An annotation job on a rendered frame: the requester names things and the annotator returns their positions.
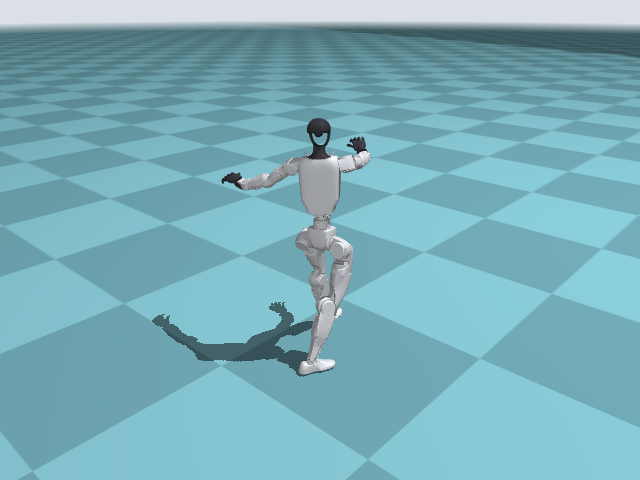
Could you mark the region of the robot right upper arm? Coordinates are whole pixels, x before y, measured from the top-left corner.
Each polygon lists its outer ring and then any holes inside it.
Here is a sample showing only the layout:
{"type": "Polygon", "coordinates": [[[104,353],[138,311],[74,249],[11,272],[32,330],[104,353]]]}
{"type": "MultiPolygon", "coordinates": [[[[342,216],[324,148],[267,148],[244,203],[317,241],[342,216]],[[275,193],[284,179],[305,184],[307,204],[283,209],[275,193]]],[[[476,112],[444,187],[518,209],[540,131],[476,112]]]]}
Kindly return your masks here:
{"type": "Polygon", "coordinates": [[[341,157],[338,160],[340,171],[343,173],[348,173],[348,172],[363,168],[365,164],[361,161],[359,154],[360,153],[354,156],[347,155],[347,156],[341,157]]]}

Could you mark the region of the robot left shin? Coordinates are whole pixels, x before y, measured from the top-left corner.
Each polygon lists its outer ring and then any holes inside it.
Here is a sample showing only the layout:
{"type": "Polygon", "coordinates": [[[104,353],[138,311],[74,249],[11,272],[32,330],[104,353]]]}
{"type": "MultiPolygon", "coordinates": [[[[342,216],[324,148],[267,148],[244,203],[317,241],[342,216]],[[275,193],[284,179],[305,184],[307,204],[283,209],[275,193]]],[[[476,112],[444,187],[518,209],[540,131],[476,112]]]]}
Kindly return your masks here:
{"type": "MultiPolygon", "coordinates": [[[[310,284],[311,284],[311,276],[312,276],[313,273],[314,273],[314,271],[309,276],[309,283],[310,284]]],[[[329,289],[328,278],[327,278],[327,283],[326,283],[326,285],[324,285],[324,287],[316,288],[316,287],[313,287],[311,285],[311,291],[312,291],[312,293],[313,293],[313,295],[315,297],[315,301],[317,301],[320,297],[329,296],[330,289],[329,289]]]]}

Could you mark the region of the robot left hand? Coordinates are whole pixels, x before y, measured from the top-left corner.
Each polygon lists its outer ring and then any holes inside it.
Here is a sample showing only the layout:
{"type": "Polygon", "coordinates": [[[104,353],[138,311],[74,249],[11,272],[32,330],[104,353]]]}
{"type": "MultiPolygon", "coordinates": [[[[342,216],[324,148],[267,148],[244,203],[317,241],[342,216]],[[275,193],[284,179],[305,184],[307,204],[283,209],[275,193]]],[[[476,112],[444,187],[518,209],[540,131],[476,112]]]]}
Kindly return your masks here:
{"type": "Polygon", "coordinates": [[[231,174],[227,174],[227,176],[224,176],[224,178],[222,178],[222,184],[224,184],[224,181],[227,181],[229,183],[234,183],[236,187],[241,189],[241,185],[237,183],[237,181],[242,178],[243,177],[240,176],[240,173],[236,174],[232,172],[231,174]]]}

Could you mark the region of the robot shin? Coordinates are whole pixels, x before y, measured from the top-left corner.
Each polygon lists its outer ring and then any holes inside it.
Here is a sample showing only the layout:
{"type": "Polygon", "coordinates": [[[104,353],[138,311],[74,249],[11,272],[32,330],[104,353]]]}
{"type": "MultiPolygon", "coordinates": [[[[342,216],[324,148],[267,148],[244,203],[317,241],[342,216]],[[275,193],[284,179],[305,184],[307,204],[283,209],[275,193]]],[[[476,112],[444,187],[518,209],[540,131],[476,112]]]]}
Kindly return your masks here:
{"type": "MultiPolygon", "coordinates": [[[[309,276],[309,283],[310,284],[311,284],[311,276],[312,276],[313,273],[314,273],[314,271],[309,276]]],[[[313,287],[311,285],[311,291],[312,291],[312,293],[313,293],[313,295],[315,297],[315,301],[317,301],[320,297],[329,296],[330,289],[329,289],[328,278],[327,278],[327,283],[326,283],[326,285],[324,285],[324,287],[316,288],[316,287],[313,287]]]]}
{"type": "Polygon", "coordinates": [[[307,360],[309,359],[309,364],[316,363],[323,345],[332,329],[337,310],[338,307],[335,310],[335,304],[331,300],[326,300],[321,304],[320,313],[316,313],[314,315],[311,329],[311,344],[307,357],[307,360]],[[314,359],[315,361],[313,362],[314,359]],[[310,361],[312,362],[310,363],[310,361]]]}

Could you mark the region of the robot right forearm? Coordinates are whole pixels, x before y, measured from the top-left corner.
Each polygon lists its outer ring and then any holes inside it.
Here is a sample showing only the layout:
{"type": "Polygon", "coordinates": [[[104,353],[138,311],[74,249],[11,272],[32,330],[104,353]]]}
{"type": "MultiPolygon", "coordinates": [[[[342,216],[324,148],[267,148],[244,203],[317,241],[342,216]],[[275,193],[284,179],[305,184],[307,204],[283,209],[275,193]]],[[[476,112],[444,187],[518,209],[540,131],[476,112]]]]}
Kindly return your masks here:
{"type": "Polygon", "coordinates": [[[370,153],[368,153],[367,151],[362,151],[359,153],[361,161],[365,164],[364,166],[366,166],[366,164],[368,164],[368,162],[371,160],[370,153]]]}

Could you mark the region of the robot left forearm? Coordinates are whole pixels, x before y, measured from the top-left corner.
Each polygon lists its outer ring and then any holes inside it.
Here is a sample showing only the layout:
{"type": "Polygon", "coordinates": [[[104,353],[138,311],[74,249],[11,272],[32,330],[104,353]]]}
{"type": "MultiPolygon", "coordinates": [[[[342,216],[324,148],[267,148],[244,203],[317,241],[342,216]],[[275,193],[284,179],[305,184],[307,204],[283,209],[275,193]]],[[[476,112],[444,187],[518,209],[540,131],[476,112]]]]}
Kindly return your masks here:
{"type": "Polygon", "coordinates": [[[241,190],[252,190],[252,189],[258,190],[262,188],[261,185],[266,182],[266,179],[267,179],[267,175],[265,173],[262,173],[253,178],[249,178],[249,179],[242,178],[238,180],[237,183],[241,185],[241,190]]]}

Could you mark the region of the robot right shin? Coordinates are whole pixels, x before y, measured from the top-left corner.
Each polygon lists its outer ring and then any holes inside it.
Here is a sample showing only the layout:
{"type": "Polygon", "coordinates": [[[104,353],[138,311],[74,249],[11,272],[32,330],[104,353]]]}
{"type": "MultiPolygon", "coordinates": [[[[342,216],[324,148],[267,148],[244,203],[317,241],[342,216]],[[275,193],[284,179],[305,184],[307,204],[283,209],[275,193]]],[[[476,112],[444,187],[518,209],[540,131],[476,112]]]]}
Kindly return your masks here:
{"type": "Polygon", "coordinates": [[[335,310],[335,304],[331,300],[326,300],[321,304],[320,313],[316,313],[314,315],[311,329],[311,344],[307,357],[307,360],[309,359],[309,364],[316,363],[323,345],[332,329],[337,310],[338,307],[335,310]],[[313,362],[314,359],[315,361],[313,362]],[[310,363],[310,361],[312,362],[310,363]]]}

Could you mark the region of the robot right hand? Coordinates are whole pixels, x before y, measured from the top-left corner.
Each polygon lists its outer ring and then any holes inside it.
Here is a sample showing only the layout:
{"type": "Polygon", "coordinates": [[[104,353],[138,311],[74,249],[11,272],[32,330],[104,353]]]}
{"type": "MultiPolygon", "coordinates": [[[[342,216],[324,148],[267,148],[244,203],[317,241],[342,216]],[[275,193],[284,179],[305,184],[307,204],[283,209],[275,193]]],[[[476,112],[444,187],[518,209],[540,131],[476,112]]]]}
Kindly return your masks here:
{"type": "Polygon", "coordinates": [[[353,143],[353,145],[347,144],[347,146],[354,148],[354,150],[357,151],[357,154],[362,151],[367,151],[367,149],[365,148],[366,143],[365,143],[364,137],[362,137],[361,139],[360,137],[358,138],[354,137],[353,139],[350,139],[350,143],[351,142],[353,143]]]}

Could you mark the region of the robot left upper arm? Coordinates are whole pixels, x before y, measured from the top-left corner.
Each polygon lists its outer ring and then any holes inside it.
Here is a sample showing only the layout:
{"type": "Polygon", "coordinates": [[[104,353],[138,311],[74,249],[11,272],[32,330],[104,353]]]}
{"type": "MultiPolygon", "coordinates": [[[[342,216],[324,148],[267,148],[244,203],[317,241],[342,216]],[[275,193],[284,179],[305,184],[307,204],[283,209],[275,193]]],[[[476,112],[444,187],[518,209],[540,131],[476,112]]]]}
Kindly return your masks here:
{"type": "Polygon", "coordinates": [[[289,175],[296,175],[298,173],[299,161],[300,158],[290,158],[285,163],[274,169],[270,175],[265,173],[267,175],[267,179],[266,182],[261,186],[264,188],[270,188],[289,175]]]}

